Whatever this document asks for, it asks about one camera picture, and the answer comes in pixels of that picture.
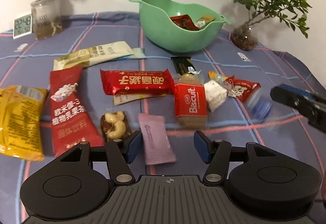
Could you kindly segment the blue foil chocolate ball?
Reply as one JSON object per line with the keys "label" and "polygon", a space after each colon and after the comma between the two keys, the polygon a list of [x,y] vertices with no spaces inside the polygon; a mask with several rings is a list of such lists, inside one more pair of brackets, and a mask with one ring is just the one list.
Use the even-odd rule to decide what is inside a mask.
{"label": "blue foil chocolate ball", "polygon": [[253,119],[264,121],[271,113],[272,103],[268,100],[259,100],[251,110]]}

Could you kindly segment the small red candy packet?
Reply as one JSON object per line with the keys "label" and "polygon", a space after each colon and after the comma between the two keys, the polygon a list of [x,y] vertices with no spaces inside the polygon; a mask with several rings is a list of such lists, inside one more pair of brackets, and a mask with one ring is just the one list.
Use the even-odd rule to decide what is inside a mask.
{"label": "small red candy packet", "polygon": [[228,95],[242,102],[246,102],[254,92],[261,88],[260,83],[238,79],[235,76],[229,77],[225,81],[231,85]]}

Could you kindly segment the red drink powder sachet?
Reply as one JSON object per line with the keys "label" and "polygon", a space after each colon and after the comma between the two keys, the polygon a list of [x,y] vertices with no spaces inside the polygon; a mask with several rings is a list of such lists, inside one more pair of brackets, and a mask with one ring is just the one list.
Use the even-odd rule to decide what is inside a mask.
{"label": "red drink powder sachet", "polygon": [[77,92],[81,66],[50,72],[50,113],[54,155],[58,157],[80,142],[104,145]]}

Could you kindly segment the cashew nut packet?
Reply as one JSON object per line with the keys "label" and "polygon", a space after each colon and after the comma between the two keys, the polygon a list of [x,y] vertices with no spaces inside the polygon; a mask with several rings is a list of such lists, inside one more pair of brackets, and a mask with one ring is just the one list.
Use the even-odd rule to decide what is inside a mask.
{"label": "cashew nut packet", "polygon": [[123,111],[105,113],[100,119],[101,131],[105,142],[126,140],[131,135],[131,129],[126,114]]}

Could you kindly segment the white wrapped candy cube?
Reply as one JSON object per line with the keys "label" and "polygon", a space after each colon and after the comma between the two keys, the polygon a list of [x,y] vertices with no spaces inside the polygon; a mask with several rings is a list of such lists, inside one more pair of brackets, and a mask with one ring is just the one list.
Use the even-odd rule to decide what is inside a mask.
{"label": "white wrapped candy cube", "polygon": [[227,90],[221,87],[216,81],[208,81],[204,84],[206,101],[210,112],[214,112],[226,101]]}

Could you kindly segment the pink sachet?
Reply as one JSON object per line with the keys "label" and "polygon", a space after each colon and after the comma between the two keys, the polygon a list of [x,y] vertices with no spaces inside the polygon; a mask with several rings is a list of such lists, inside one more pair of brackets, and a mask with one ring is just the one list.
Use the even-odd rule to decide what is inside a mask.
{"label": "pink sachet", "polygon": [[177,158],[168,140],[163,116],[139,114],[147,166],[174,163]]}

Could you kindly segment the orange wrapped candy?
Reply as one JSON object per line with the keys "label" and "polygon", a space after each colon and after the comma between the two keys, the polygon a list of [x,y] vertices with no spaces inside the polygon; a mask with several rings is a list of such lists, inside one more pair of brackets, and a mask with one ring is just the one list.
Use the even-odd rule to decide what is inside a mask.
{"label": "orange wrapped candy", "polygon": [[218,84],[223,84],[228,79],[225,75],[218,74],[214,71],[209,71],[208,77],[211,81],[215,81]]}

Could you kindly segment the yellow flat packet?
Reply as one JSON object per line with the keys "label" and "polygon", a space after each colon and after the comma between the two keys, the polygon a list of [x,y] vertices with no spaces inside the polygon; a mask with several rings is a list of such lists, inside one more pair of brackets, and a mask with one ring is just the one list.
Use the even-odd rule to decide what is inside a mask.
{"label": "yellow flat packet", "polygon": [[117,94],[113,96],[113,105],[118,106],[125,103],[133,102],[136,100],[142,100],[147,98],[156,98],[156,97],[163,97],[166,94]]}

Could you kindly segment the yellow chip bag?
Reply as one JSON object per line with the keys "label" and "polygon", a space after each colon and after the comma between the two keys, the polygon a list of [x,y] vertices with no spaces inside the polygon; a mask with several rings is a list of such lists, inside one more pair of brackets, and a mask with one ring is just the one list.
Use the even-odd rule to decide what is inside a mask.
{"label": "yellow chip bag", "polygon": [[22,85],[1,89],[1,154],[43,161],[40,118],[47,90]]}

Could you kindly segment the red long snack bar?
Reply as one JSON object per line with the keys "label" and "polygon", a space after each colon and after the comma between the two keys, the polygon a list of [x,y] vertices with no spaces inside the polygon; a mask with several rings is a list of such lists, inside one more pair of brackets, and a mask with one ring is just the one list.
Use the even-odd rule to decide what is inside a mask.
{"label": "red long snack bar", "polygon": [[104,71],[100,70],[106,95],[118,94],[173,94],[174,80],[165,71]]}

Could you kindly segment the red biscuit packet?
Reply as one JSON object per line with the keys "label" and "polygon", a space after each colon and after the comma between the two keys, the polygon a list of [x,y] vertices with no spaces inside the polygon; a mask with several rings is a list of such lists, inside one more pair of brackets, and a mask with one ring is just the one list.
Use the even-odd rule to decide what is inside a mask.
{"label": "red biscuit packet", "polygon": [[206,94],[197,75],[181,75],[175,83],[174,96],[179,124],[189,129],[204,128],[208,118]]}

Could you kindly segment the black small snack packet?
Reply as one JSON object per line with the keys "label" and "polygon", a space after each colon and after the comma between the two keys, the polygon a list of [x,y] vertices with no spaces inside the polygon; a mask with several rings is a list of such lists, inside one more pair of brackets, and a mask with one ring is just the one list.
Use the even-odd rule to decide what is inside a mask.
{"label": "black small snack packet", "polygon": [[195,69],[191,61],[191,57],[189,56],[175,56],[171,57],[171,60],[174,64],[174,67],[179,75],[184,74],[199,74],[199,72]]}

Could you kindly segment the cream long snack packet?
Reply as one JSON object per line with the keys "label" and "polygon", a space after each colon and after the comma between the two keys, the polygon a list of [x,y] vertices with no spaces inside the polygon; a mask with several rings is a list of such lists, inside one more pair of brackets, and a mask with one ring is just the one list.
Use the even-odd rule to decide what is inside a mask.
{"label": "cream long snack packet", "polygon": [[75,66],[91,67],[116,58],[134,55],[134,51],[125,41],[107,43],[77,50],[54,60],[53,71]]}

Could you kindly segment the white digital clock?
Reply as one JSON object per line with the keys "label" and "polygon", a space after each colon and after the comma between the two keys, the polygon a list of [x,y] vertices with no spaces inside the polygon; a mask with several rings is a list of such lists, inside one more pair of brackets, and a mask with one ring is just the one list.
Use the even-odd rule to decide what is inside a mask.
{"label": "white digital clock", "polygon": [[13,38],[17,39],[33,32],[32,13],[21,15],[14,19]]}

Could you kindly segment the green plastic bowl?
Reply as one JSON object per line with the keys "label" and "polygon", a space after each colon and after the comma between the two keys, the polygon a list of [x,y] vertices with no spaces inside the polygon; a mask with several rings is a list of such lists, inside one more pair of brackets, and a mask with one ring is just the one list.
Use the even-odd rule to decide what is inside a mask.
{"label": "green plastic bowl", "polygon": [[[200,4],[182,4],[172,0],[129,0],[139,4],[139,19],[144,35],[154,44],[174,53],[199,51],[209,46],[224,24],[230,20]],[[188,14],[193,21],[203,15],[215,21],[199,31],[178,27],[170,17]]]}

